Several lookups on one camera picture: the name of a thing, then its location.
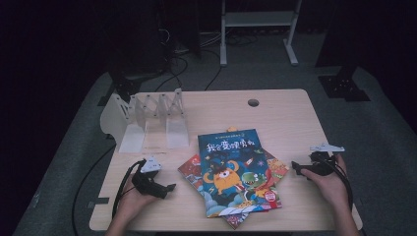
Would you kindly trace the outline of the person's left hand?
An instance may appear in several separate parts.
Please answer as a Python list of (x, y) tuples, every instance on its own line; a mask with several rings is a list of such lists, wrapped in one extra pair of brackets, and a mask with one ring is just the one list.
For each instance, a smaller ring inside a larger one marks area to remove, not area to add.
[(138, 192), (132, 183), (132, 178), (133, 175), (128, 177), (115, 214), (116, 218), (132, 220), (147, 205), (156, 201), (156, 197), (151, 195), (142, 195), (140, 192)]

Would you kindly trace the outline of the black floor stand base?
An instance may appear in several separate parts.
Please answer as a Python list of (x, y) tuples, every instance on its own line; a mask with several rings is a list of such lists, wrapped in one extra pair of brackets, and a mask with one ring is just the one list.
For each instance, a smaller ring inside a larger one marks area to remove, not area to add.
[(130, 96), (140, 91), (142, 83), (146, 78), (139, 75), (123, 75), (120, 72), (108, 72), (111, 84), (106, 94), (98, 102), (98, 106), (104, 106), (113, 93), (118, 94), (123, 101), (128, 102)]

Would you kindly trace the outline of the black square floor plate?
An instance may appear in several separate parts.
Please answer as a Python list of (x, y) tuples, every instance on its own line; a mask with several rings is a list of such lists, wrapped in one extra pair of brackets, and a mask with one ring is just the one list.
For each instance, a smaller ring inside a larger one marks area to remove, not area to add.
[(351, 78), (319, 76), (319, 81), (329, 98), (344, 98), (348, 102), (370, 101), (369, 96)]

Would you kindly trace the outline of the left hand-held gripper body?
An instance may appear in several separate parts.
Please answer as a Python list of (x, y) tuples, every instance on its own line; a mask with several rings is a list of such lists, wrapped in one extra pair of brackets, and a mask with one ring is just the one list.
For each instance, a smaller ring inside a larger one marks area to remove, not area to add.
[(142, 195), (151, 195), (163, 199), (166, 192), (165, 186), (154, 181), (154, 177), (160, 169), (161, 164), (153, 156), (148, 159), (144, 158), (139, 162), (139, 167), (132, 178), (132, 183)]

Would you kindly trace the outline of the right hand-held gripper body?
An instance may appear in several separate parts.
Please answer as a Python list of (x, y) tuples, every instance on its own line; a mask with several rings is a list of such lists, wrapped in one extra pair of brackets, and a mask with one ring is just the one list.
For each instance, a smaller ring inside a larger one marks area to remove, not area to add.
[(330, 156), (330, 152), (343, 152), (344, 147), (337, 147), (330, 144), (320, 144), (311, 146), (310, 158), (313, 162), (312, 172), (321, 176), (327, 176), (336, 171), (336, 161), (334, 156)]

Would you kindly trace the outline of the white metal stand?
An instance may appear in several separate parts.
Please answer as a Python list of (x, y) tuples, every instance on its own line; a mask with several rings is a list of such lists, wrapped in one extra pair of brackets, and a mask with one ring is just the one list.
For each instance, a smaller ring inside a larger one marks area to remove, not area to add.
[(299, 64), (292, 47), (292, 41), (298, 18), (300, 15), (302, 0), (296, 0), (292, 11), (272, 12), (227, 12), (226, 0), (221, 1), (221, 25), (219, 64), (227, 65), (226, 30), (228, 28), (255, 28), (255, 27), (289, 27), (289, 34), (283, 39), (283, 45), (292, 66)]

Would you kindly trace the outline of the person's right hand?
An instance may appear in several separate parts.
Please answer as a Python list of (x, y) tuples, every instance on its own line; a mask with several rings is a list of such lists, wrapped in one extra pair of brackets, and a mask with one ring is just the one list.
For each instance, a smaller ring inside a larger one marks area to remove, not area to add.
[(318, 186), (323, 197), (333, 209), (351, 211), (346, 187), (336, 173), (321, 176), (305, 168), (301, 170), (301, 173)]

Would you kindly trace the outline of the clear acrylic book rack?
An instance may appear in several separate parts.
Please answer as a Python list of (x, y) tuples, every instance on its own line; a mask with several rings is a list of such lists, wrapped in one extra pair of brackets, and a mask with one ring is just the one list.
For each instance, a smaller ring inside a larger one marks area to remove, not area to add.
[(136, 93), (129, 101), (113, 93), (101, 113), (100, 128), (114, 138), (117, 151), (136, 153), (142, 151), (151, 120), (156, 120), (164, 130), (168, 148), (189, 145), (180, 88), (168, 93)]

